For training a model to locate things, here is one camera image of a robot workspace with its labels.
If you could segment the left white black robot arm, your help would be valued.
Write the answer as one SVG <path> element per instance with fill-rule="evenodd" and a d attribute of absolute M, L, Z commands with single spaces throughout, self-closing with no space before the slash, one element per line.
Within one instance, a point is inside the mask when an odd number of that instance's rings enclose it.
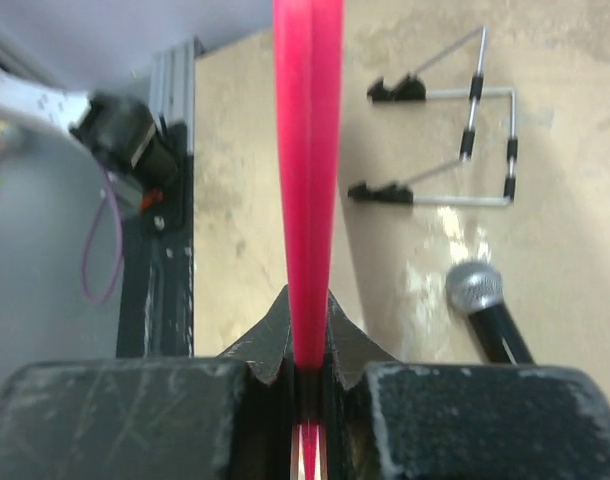
<path fill-rule="evenodd" d="M 186 154 L 144 102 L 48 87 L 0 68 L 0 120 L 65 139 L 102 168 L 132 179 L 143 192 L 141 212 L 183 212 Z"/>

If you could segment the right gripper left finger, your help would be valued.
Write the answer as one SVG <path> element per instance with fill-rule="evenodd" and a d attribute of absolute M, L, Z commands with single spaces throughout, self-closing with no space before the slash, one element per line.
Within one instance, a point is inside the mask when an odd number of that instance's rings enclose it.
<path fill-rule="evenodd" d="M 214 358 L 40 362 L 0 390 L 0 479 L 287 479 L 288 301 Z"/>

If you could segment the pink framed whiteboard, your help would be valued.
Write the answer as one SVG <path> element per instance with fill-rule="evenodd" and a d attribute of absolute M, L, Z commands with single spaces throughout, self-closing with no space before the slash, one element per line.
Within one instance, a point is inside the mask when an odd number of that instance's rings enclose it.
<path fill-rule="evenodd" d="M 273 47 L 281 199 L 304 476 L 316 475 L 339 158 L 341 1 L 276 1 Z"/>

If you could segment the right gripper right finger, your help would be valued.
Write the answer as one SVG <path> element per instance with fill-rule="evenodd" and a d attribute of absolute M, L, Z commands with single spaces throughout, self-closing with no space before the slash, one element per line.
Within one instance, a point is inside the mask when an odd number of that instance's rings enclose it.
<path fill-rule="evenodd" d="M 328 479 L 610 479 L 610 405 L 579 370 L 405 364 L 336 300 L 327 346 Z"/>

